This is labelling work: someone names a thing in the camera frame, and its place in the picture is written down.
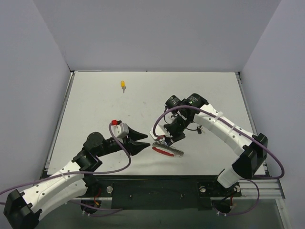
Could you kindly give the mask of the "black tagged key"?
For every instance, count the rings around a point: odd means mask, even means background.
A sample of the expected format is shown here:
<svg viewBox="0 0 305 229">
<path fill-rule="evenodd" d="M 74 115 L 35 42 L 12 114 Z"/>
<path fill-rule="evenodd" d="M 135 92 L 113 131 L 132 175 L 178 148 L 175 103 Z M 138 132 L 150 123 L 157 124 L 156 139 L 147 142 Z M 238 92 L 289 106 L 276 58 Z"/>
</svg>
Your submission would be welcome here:
<svg viewBox="0 0 305 229">
<path fill-rule="evenodd" d="M 198 126 L 198 127 L 196 128 L 196 130 L 197 130 L 197 133 L 198 133 L 198 134 L 205 134 L 205 131 L 203 130 L 203 127 L 202 127 L 202 126 Z"/>
</svg>

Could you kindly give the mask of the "red handled keyring holder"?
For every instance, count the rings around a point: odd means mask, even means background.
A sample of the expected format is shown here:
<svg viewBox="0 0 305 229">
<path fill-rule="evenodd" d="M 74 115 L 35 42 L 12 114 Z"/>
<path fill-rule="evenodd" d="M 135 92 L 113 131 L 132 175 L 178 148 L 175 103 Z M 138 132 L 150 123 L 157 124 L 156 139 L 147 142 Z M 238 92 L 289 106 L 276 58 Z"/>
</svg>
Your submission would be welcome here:
<svg viewBox="0 0 305 229">
<path fill-rule="evenodd" d="M 152 144 L 152 149 L 165 156 L 170 156 L 170 157 L 183 157 L 184 156 L 184 152 L 182 150 L 179 150 L 172 146 L 167 146 L 165 144 L 161 144 L 158 142 L 155 142 Z"/>
</svg>

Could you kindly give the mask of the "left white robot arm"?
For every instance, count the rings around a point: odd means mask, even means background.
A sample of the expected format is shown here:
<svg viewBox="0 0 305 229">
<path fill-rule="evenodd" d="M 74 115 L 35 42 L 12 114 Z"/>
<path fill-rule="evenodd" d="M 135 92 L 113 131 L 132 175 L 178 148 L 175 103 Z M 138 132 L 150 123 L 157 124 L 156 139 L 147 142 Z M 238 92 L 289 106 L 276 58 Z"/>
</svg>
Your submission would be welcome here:
<svg viewBox="0 0 305 229">
<path fill-rule="evenodd" d="M 99 132 L 88 135 L 81 151 L 58 172 L 34 182 L 23 191 L 9 188 L 4 216 L 14 229 L 33 229 L 47 214 L 74 198 L 94 196 L 99 181 L 96 169 L 102 165 L 101 156 L 123 150 L 128 158 L 138 154 L 149 143 L 148 136 L 137 132 L 125 123 L 109 125 L 111 137 L 106 139 Z"/>
</svg>

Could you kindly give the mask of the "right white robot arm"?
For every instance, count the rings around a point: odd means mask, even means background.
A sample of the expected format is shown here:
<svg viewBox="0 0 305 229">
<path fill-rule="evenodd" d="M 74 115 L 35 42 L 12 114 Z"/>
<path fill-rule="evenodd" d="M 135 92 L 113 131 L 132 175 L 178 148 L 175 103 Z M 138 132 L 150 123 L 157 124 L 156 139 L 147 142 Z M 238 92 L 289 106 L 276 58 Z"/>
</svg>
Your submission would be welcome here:
<svg viewBox="0 0 305 229">
<path fill-rule="evenodd" d="M 224 195 L 242 178 L 252 179 L 265 161 L 267 152 L 256 143 L 267 146 L 267 137 L 263 134 L 255 136 L 244 131 L 200 95 L 193 93 L 183 100 L 172 95 L 165 102 L 165 107 L 174 115 L 174 120 L 161 128 L 160 134 L 167 146 L 184 139 L 185 129 L 189 124 L 196 123 L 223 140 L 238 156 L 238 159 L 213 182 L 216 194 Z"/>
</svg>

